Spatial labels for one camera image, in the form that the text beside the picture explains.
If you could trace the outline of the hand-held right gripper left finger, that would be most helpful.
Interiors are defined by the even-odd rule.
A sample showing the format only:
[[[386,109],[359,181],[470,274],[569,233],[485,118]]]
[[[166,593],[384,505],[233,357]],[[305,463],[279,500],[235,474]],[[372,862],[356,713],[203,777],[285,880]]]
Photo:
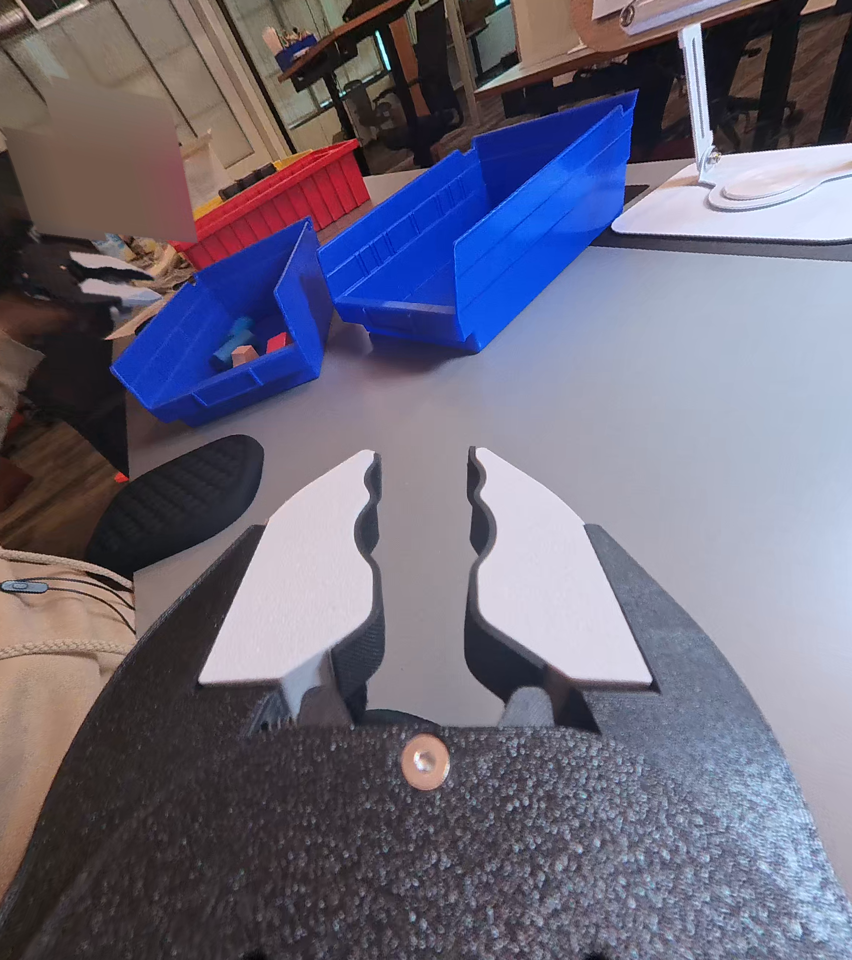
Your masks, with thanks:
[[[276,510],[200,670],[202,687],[277,687],[293,718],[309,690],[329,687],[360,718],[384,658],[372,556],[381,496],[381,458],[360,450]]]

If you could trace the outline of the blue plastic bin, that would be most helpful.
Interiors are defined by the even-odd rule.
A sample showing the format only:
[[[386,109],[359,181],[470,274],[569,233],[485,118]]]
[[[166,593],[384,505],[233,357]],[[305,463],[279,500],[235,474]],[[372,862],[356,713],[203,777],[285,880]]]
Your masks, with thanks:
[[[157,420],[204,426],[319,377],[333,302],[304,219],[195,276],[150,320],[112,373]],[[216,372],[210,358],[234,321],[253,319],[253,362]],[[291,345],[265,354],[269,337]]]
[[[319,251],[371,338],[484,350],[624,209],[637,92],[474,138]]]

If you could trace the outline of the brown wooden table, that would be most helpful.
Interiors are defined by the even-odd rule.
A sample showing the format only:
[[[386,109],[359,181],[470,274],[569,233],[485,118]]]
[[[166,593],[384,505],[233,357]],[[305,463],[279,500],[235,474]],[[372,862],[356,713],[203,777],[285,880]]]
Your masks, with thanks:
[[[288,69],[279,75],[278,82],[291,82],[297,91],[307,90],[322,82],[346,140],[353,140],[356,138],[356,131],[337,84],[336,69],[355,56],[360,41],[380,34],[389,62],[389,73],[405,115],[407,131],[412,143],[416,143],[416,138],[421,133],[421,124],[391,30],[391,25],[402,20],[412,4],[412,1],[383,2],[346,21],[292,62]]]
[[[615,51],[574,49],[517,63],[477,90],[506,118],[545,116],[637,91],[631,163],[692,159],[695,148],[677,30]],[[850,138],[852,2],[764,2],[703,26],[709,114],[720,149],[822,146]]]

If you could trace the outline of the red plastic crate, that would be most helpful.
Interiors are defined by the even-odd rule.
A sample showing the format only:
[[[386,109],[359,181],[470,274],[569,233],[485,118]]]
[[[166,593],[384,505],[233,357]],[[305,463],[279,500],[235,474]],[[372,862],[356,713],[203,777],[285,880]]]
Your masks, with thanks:
[[[350,139],[309,152],[200,217],[195,241],[171,246],[202,270],[304,219],[320,232],[369,200],[359,149]]]

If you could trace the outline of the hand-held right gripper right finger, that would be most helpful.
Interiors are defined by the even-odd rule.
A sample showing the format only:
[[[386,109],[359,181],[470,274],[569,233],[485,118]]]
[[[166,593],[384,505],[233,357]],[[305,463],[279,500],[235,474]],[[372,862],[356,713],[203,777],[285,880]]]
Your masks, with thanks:
[[[504,704],[548,722],[590,722],[587,695],[653,693],[655,677],[585,521],[484,446],[468,452],[466,665]]]

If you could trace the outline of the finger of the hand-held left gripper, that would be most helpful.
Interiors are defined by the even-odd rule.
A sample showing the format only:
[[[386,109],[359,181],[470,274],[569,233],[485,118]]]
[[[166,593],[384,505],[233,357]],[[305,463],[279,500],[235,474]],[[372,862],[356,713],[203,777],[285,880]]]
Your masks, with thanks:
[[[132,283],[107,282],[103,279],[84,279],[81,282],[81,293],[85,302],[93,309],[106,311],[112,308],[131,311],[154,305],[163,299],[160,294],[146,287]]]
[[[78,283],[152,282],[153,276],[122,259],[99,253],[68,252],[68,270]]]

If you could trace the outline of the small blue box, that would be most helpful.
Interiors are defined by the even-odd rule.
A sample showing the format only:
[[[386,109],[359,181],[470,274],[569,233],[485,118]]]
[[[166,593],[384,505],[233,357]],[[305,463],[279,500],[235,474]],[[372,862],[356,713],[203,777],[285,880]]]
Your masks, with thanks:
[[[318,43],[314,33],[284,31],[276,33],[273,56],[281,72],[286,72]]]

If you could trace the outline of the person's left hand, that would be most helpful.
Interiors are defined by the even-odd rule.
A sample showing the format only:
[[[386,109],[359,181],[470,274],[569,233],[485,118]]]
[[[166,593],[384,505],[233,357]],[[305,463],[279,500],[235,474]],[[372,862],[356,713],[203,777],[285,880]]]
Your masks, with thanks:
[[[0,334],[31,347],[71,330],[103,338],[113,330],[111,307],[63,304],[7,291],[0,294]]]

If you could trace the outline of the person's beige clothing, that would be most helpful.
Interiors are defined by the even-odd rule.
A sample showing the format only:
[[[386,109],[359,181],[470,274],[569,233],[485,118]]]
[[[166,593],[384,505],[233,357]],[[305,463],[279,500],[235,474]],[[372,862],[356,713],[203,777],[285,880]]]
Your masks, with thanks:
[[[0,548],[0,902],[49,786],[135,644],[132,583],[80,560]]]

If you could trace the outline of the white document stand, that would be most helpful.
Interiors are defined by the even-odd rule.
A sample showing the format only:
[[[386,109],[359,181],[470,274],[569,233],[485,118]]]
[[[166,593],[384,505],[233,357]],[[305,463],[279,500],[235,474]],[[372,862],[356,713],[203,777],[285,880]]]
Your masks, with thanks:
[[[852,242],[852,142],[721,153],[708,106],[703,22],[746,2],[630,2],[631,39],[677,31],[695,163],[635,200],[612,222],[629,236],[832,245]]]

